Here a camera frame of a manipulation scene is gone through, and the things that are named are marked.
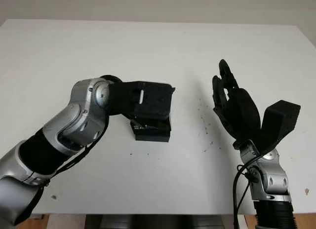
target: table surface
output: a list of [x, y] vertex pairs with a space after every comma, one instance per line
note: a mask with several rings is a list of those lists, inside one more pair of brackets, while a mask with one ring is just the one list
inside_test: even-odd
[[[129, 121], [112, 116], [103, 139], [52, 180], [35, 213], [232, 213], [241, 161], [212, 111], [211, 79], [223, 58], [261, 116], [280, 99], [302, 106], [277, 149], [295, 212], [316, 212], [316, 49], [296, 27], [7, 20], [0, 57], [0, 156], [62, 110], [78, 80], [111, 74], [176, 87], [169, 143], [135, 141]], [[239, 195], [245, 185], [241, 179]], [[240, 212], [255, 213], [249, 192]]]

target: black arm segment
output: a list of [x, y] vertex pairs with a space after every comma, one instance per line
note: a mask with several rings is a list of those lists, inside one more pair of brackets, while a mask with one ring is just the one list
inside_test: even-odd
[[278, 229], [297, 229], [291, 202], [255, 201], [258, 226]]
[[42, 175], [53, 174], [70, 158], [47, 141], [42, 129], [21, 145], [19, 153], [21, 160], [30, 170]]

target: wooden floor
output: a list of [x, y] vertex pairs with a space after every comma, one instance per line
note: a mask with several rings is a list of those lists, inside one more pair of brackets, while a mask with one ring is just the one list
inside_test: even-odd
[[[16, 229], [46, 229], [49, 215], [45, 215], [42, 220], [28, 219], [19, 224]], [[254, 215], [245, 216], [248, 229], [255, 229], [257, 224]], [[295, 215], [298, 229], [316, 229], [316, 213], [311, 214], [296, 214]]]
[[44, 218], [39, 219], [28, 219], [19, 225], [17, 225], [16, 229], [46, 229], [48, 223], [49, 215], [44, 215]]
[[[254, 215], [245, 215], [248, 229], [255, 229], [257, 220]], [[298, 229], [316, 229], [316, 213], [295, 214]]]

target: black cable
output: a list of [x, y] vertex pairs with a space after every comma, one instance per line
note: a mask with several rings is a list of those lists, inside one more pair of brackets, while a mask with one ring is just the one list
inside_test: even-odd
[[248, 184], [247, 184], [247, 186], [246, 186], [246, 189], [245, 189], [245, 191], [243, 192], [242, 197], [240, 198], [239, 204], [238, 204], [238, 206], [237, 206], [237, 211], [239, 210], [240, 205], [241, 205], [241, 203], [242, 203], [242, 201], [243, 201], [243, 198], [245, 197], [245, 195], [246, 195], [246, 193], [247, 193], [247, 190], [248, 190], [248, 188], [249, 188], [249, 186], [250, 186], [250, 183], [251, 183], [251, 182], [248, 181]]
[[242, 172], [250, 165], [252, 164], [254, 161], [262, 158], [265, 154], [267, 154], [268, 152], [270, 152], [270, 149], [265, 150], [263, 153], [261, 153], [260, 155], [254, 157], [253, 159], [251, 159], [250, 161], [248, 161], [244, 166], [242, 166], [239, 171], [237, 171], [235, 178], [234, 178], [234, 183], [233, 183], [233, 209], [234, 209], [234, 229], [239, 229], [239, 223], [238, 223], [238, 208], [237, 208], [237, 182], [238, 179], [240, 177], [240, 175], [242, 174]]
[[243, 166], [243, 165], [241, 165], [241, 164], [237, 165], [237, 171], [239, 171], [242, 166]]

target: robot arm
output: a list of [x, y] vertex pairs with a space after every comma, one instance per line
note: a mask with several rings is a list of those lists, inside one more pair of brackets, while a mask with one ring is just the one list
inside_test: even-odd
[[280, 100], [268, 107], [261, 125], [259, 112], [245, 89], [239, 88], [225, 60], [219, 63], [221, 78], [213, 78], [214, 111], [227, 132], [236, 139], [244, 165], [233, 184], [234, 226], [239, 228], [237, 180], [244, 170], [257, 211], [257, 229], [296, 229], [288, 179], [275, 147], [296, 124], [300, 106]]
[[0, 159], [1, 228], [29, 217], [44, 186], [87, 155], [106, 131], [110, 115], [123, 114], [139, 126], [164, 121], [173, 91], [168, 84], [122, 82], [114, 76], [77, 82], [69, 104]]

